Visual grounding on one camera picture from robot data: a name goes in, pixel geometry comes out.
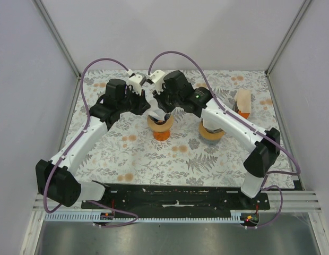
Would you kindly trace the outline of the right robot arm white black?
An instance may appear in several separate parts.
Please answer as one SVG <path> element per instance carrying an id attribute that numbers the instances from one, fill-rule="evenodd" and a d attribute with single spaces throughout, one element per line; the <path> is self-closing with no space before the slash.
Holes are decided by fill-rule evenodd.
<path id="1" fill-rule="evenodd" d="M 280 132 L 251 123 L 215 97 L 211 89 L 194 88 L 179 70 L 170 73 L 157 70 L 149 74 L 149 79 L 155 86 L 153 97 L 165 113 L 182 108 L 201 118 L 208 133 L 222 130 L 245 147 L 249 152 L 243 163 L 247 173 L 237 200 L 244 209 L 254 206 L 268 170 L 280 155 Z"/>

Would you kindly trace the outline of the orange glass carafe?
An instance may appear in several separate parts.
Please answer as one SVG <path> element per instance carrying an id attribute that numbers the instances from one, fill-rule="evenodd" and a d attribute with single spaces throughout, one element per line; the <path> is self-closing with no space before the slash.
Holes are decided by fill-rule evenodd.
<path id="1" fill-rule="evenodd" d="M 157 141 L 166 141 L 169 139 L 170 137 L 170 130 L 166 130 L 164 132 L 157 132 L 157 131 L 153 131 L 153 137 L 157 140 Z"/>

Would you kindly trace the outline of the blue plastic dripper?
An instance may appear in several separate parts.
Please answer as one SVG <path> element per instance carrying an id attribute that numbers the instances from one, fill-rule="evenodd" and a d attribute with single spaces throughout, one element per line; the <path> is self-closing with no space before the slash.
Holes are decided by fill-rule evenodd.
<path id="1" fill-rule="evenodd" d="M 163 124 L 165 124 L 167 121 L 168 121 L 168 119 L 171 117 L 171 114 L 166 114 L 165 116 L 164 116 L 164 119 L 163 120 L 159 120 L 159 119 L 157 119 L 157 118 L 155 118 L 155 117 L 153 117 L 153 116 L 149 116 L 150 117 L 150 119 L 154 122 L 154 123 L 156 123 L 157 125 L 163 125 Z"/>

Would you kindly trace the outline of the coffee filter box orange black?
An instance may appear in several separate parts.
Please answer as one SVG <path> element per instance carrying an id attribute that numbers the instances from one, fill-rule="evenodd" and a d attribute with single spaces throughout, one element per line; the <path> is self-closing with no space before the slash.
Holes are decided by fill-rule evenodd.
<path id="1" fill-rule="evenodd" d="M 235 103 L 233 105 L 233 110 L 244 117 L 245 119 L 248 119 L 251 110 L 252 110 L 252 101 L 251 101 L 252 93 L 250 90 L 244 90 L 240 89 L 236 92 L 236 95 L 234 97 Z"/>

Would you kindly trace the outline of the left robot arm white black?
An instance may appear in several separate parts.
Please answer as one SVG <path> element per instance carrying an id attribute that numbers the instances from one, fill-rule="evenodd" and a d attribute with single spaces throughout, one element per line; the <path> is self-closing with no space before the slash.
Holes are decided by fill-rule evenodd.
<path id="1" fill-rule="evenodd" d="M 143 75 L 135 74 L 127 81 L 110 79 L 106 91 L 89 110 L 89 118 L 67 145 L 49 161 L 40 160 L 36 165 L 38 192 L 47 199 L 70 207 L 77 201 L 93 200 L 99 208 L 111 204 L 111 195 L 97 181 L 80 182 L 75 174 L 95 143 L 120 119 L 123 113 L 142 115 L 150 104 L 142 85 Z"/>

